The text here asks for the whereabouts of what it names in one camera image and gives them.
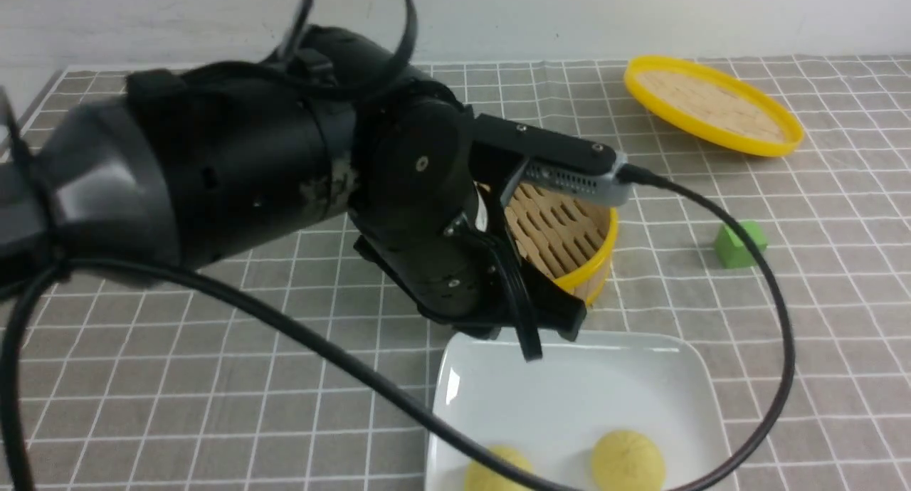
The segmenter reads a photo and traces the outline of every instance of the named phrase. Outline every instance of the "white square plate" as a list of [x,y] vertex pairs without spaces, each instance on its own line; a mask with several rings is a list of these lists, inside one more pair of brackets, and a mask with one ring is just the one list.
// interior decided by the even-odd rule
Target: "white square plate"
[[[482,445],[505,443],[541,477],[596,491],[589,456],[617,429],[644,433],[667,465],[664,488],[712,471],[730,453],[715,388],[699,352],[657,334],[541,332],[527,364],[513,329],[495,341],[462,334],[446,346],[433,412]],[[425,491],[462,491],[469,459],[431,436]],[[723,482],[715,489],[727,489]]]

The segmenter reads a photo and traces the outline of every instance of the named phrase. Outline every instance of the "green block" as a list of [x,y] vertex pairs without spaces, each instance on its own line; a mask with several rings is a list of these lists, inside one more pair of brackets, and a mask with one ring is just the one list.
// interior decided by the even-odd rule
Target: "green block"
[[[749,234],[759,250],[765,251],[769,241],[766,241],[759,224],[755,221],[743,221],[741,227]],[[722,225],[718,231],[718,237],[715,238],[715,254],[718,255],[718,260],[722,261],[725,268],[752,267],[756,264],[756,260],[746,250],[743,241],[727,225]]]

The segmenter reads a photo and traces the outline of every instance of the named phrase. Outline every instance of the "yellow bun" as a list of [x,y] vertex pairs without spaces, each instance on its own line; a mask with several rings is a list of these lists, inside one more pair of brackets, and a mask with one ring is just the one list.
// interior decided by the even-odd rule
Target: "yellow bun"
[[667,469],[651,439],[634,431],[614,431],[592,450],[591,474],[601,491],[661,491]]
[[[511,446],[494,445],[488,449],[512,465],[527,472],[532,471],[528,459]],[[487,466],[479,464],[478,461],[472,461],[468,465],[468,471],[465,472],[465,491],[527,491],[527,489],[524,485],[518,485],[506,477],[500,477],[499,474],[488,470]]]

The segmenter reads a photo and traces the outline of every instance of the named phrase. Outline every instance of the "black cable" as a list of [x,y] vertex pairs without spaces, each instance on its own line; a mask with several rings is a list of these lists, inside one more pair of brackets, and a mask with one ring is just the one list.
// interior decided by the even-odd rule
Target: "black cable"
[[298,11],[294,16],[292,26],[288,28],[288,33],[282,44],[277,47],[275,53],[267,58],[264,62],[271,62],[273,57],[278,60],[287,59],[288,54],[300,47],[307,33],[307,20],[310,18],[310,11],[313,10],[313,4],[316,0],[300,0]]
[[49,267],[29,281],[9,316],[0,349],[0,433],[3,433],[10,481],[16,490],[35,489],[19,410],[19,354],[32,312],[35,312],[41,294],[54,284],[60,271],[59,267]]
[[[762,275],[768,282],[775,310],[778,313],[781,338],[783,338],[784,345],[784,370],[781,373],[781,384],[774,399],[772,399],[768,413],[765,414],[764,419],[759,423],[756,430],[743,443],[743,446],[733,453],[731,458],[726,459],[718,468],[709,472],[708,475],[671,490],[702,491],[717,484],[717,482],[735,471],[759,447],[762,440],[772,429],[778,416],[780,416],[781,411],[784,410],[785,401],[787,401],[791,384],[794,381],[794,333],[791,331],[791,323],[787,307],[784,304],[784,296],[781,295],[781,289],[778,287],[772,269],[769,267],[768,262],[765,261],[765,258],[762,257],[762,252],[756,247],[755,242],[749,237],[748,232],[732,216],[716,203],[706,199],[706,197],[640,167],[624,167],[619,173],[619,178],[631,183],[656,186],[659,189],[676,192],[681,196],[687,197],[687,199],[693,200],[693,202],[710,210],[710,212],[722,219],[742,239],[749,254],[755,258]],[[238,307],[240,310],[250,314],[250,316],[276,328],[277,331],[326,358],[331,364],[375,390],[406,413],[407,416],[419,422],[421,426],[426,427],[431,433],[452,445],[453,448],[465,453],[469,458],[475,459],[499,475],[510,478],[517,484],[536,491],[576,491],[573,487],[555,484],[555,482],[544,480],[530,474],[530,472],[508,464],[498,456],[493,455],[488,449],[483,448],[453,429],[448,423],[434,416],[422,403],[417,403],[411,395],[404,393],[396,384],[378,374],[377,371],[352,357],[338,346],[328,342],[327,339],[323,339],[320,335],[310,331],[306,326],[294,322],[293,319],[290,319],[282,312],[278,312],[273,307],[254,299],[254,297],[247,296],[241,291],[231,289],[231,287],[211,278],[191,273],[191,271],[184,268],[168,267],[160,264],[116,260],[116,258],[72,258],[72,260],[68,260],[65,263],[69,268],[114,271],[114,273],[169,281],[170,283],[198,290],[209,297],[214,297],[214,299]],[[6,459],[10,466],[10,475],[13,479],[14,488],[20,491],[32,491],[33,480],[28,465],[19,415],[19,390],[17,390],[17,384],[19,384],[19,351],[23,337],[25,337],[28,319],[33,309],[35,309],[37,300],[39,300],[42,292],[53,283],[55,278],[63,273],[64,270],[62,268],[49,268],[49,270],[43,271],[27,285],[26,291],[20,296],[19,302],[16,303],[16,309],[14,309],[4,335],[3,352],[0,354],[0,422],[2,422],[0,427],[2,427]]]
[[260,63],[247,63],[242,60],[224,60],[220,63],[207,64],[199,68],[188,70],[182,77],[190,86],[205,85],[214,80],[226,77],[260,78],[274,83],[293,87],[301,95],[333,102],[349,102],[365,98],[378,89],[382,89],[401,75],[411,60],[414,46],[417,43],[417,10],[413,0],[404,0],[406,8],[406,22],[401,33],[398,47],[383,69],[374,77],[353,85],[315,85],[308,80],[303,80],[284,73],[273,67]]
[[6,95],[6,89],[3,88],[0,88],[0,127],[6,127],[6,135],[9,138],[9,156],[13,160],[14,166],[22,169],[26,178],[31,179],[29,163],[33,156],[19,132],[19,122],[16,121],[13,105],[10,103],[9,96]]

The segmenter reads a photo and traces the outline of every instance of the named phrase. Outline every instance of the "bamboo steamer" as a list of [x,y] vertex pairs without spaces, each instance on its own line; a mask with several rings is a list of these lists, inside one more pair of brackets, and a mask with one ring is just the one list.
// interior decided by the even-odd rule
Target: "bamboo steamer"
[[523,258],[590,306],[611,272],[617,210],[528,184],[505,209]]
[[760,106],[715,83],[669,70],[640,73],[638,81],[652,95],[706,124],[752,139],[783,144],[784,129]]

